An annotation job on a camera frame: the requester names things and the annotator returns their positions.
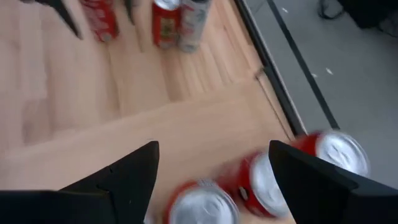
soda can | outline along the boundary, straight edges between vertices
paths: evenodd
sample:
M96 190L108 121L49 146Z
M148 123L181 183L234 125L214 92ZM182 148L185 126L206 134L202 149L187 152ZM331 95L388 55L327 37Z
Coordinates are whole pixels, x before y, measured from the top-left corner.
M108 42L119 35L113 0L80 0L80 3L95 39Z
M180 16L180 0L154 0L152 35L155 45L163 49L176 45Z
M232 197L240 198L254 215L283 218L289 214L266 152L254 151L224 165L216 181Z
M189 181L172 194L164 224L238 224L239 211L232 198L212 180Z
M319 131L298 137L290 143L342 169L369 177L369 160L363 148L351 136L340 131Z
M178 46L184 52L194 52L199 46L211 0L182 0L181 28Z

silver soda can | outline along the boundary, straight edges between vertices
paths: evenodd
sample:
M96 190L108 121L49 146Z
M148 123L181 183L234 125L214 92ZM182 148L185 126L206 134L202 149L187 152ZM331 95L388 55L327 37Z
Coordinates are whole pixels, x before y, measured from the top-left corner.
M365 151L355 139L341 131L318 131L299 136L290 145L355 174L370 175Z
M182 0L182 16L178 46L194 52L199 46L211 0Z
M178 187L165 210L163 224L238 224L232 198L212 180L189 181Z

can label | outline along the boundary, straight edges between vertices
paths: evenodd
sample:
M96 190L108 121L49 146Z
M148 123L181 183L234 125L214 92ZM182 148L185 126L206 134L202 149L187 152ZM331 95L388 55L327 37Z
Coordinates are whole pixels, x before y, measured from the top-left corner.
M257 158L264 155L262 151L254 151L234 163L225 164L219 176L216 178L221 188L233 198L240 198L244 206L254 215L259 217L275 217L268 208L264 207L256 197L251 175Z
M157 4L157 1L152 3L152 35L154 43L163 49L172 47L177 43L180 7L174 4L171 4L170 7L174 8L162 8Z
M94 37L102 42L110 41L119 34L112 0L80 0Z
M205 27L211 1L182 1L182 18L178 46L186 52L194 51L198 46Z

wooden plank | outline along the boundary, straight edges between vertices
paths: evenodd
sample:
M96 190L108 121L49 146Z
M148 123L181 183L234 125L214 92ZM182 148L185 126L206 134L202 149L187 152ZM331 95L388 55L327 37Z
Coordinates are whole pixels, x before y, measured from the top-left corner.
M208 175L225 161L255 147L265 148L270 139L287 140L259 85L251 81L216 95L170 104L68 138L8 152L0 188L60 189L125 156L148 139L160 142L154 198L161 205L181 181Z

black claw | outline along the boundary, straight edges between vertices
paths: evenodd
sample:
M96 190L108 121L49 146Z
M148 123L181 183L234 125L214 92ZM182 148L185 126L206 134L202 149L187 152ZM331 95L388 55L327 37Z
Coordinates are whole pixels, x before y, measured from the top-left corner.
M76 35L76 37L78 37L79 39L82 39L78 26L73 21L71 15L68 12L68 9L66 9L66 7L63 4L62 0L35 0L35 1L40 3L40 4L43 4L43 5L46 5L46 6L50 6L54 10L56 10L58 15L69 26L69 28Z

